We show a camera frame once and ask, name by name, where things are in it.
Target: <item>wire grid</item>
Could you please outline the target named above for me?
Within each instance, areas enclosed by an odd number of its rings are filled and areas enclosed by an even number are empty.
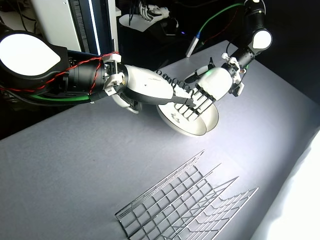
[[[258,190],[220,198],[237,177],[212,187],[217,166],[202,175],[194,165],[203,152],[115,214],[129,240],[213,239]]]

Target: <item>white light strip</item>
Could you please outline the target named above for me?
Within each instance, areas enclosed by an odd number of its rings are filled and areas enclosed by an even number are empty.
[[[100,55],[101,52],[100,52],[100,45],[99,45],[99,40],[98,40],[97,28],[96,28],[94,8],[92,7],[92,0],[88,0],[88,2],[89,2],[90,14],[91,14],[91,21],[92,21],[92,25],[93,25],[93,33],[94,33],[94,38],[95,38],[96,49],[98,51],[98,55]]]

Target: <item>red wire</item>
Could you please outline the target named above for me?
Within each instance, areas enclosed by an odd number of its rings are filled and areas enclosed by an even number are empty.
[[[74,68],[78,67],[78,66],[81,65],[81,64],[88,63],[88,62],[93,61],[93,60],[99,60],[99,64],[98,64],[98,66],[96,67],[96,70],[95,70],[94,79],[93,79],[93,84],[92,84],[92,86],[91,86],[91,88],[90,88],[90,92],[89,92],[89,93],[91,94],[91,93],[92,93],[92,90],[94,89],[94,87],[95,87],[95,85],[96,85],[97,73],[98,73],[98,69],[99,69],[100,66],[101,66],[101,60],[102,60],[102,58],[103,58],[103,57],[110,56],[111,54],[119,54],[119,52],[114,51],[114,52],[112,52],[112,53],[104,54],[104,55],[99,56],[99,57],[92,57],[92,58],[90,58],[90,59],[88,59],[88,60],[80,61],[78,64],[76,64],[76,65],[74,65],[74,66],[71,66],[71,67],[68,67],[66,70],[57,73],[53,78],[51,78],[50,80],[46,81],[46,82],[44,83],[44,85],[39,86],[39,87],[37,87],[36,89],[18,89],[18,88],[11,88],[11,87],[9,87],[9,88],[0,88],[0,89],[1,89],[1,90],[4,90],[4,91],[5,91],[5,90],[10,90],[10,91],[15,91],[15,92],[34,93],[34,92],[36,92],[37,90],[43,89],[47,84],[53,82],[57,77],[59,77],[60,75],[65,74],[67,71],[69,71],[69,70],[71,70],[71,69],[74,69]]]
[[[238,9],[239,9],[239,8],[236,9],[236,11],[235,11],[235,13],[234,13],[231,21],[225,26],[225,28],[222,29],[220,32],[218,32],[216,35],[211,36],[211,37],[209,37],[207,40],[205,40],[205,41],[203,42],[203,45],[206,44],[206,42],[207,42],[208,40],[213,39],[213,38],[215,38],[216,36],[218,36],[219,34],[221,34],[222,32],[224,32],[224,31],[231,25],[231,23],[233,22],[233,20],[235,19],[236,15],[237,15]]]

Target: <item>green wire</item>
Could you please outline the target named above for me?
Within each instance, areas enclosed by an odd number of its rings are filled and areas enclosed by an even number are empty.
[[[207,23],[210,22],[212,19],[214,19],[216,16],[218,16],[218,15],[222,14],[223,12],[225,12],[225,11],[231,9],[231,8],[234,8],[234,7],[236,7],[236,6],[244,6],[244,4],[243,4],[243,3],[236,3],[236,4],[233,4],[233,5],[231,5],[231,6],[228,6],[228,7],[224,8],[224,9],[222,9],[221,11],[217,12],[215,15],[213,15],[212,17],[210,17],[210,18],[202,25],[202,27],[200,28],[200,30],[199,30],[199,32],[198,32],[197,35],[200,36],[201,31],[204,29],[204,27],[207,25]]]
[[[30,95],[30,97],[34,99],[41,99],[41,100],[54,101],[54,102],[75,102],[75,101],[89,100],[88,96],[76,96],[76,97],[70,97],[70,98],[46,98],[38,95]]]

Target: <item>gray table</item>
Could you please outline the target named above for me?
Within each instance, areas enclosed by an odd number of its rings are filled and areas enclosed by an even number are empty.
[[[210,56],[220,66],[226,45],[162,71],[183,79]],[[208,168],[240,176],[231,192],[260,187],[218,237],[249,239],[320,126],[320,108],[257,61],[244,83],[240,97],[217,102],[218,126],[199,138],[169,128],[154,106],[135,115],[106,98],[0,141],[0,239],[122,240],[114,214],[202,149]]]

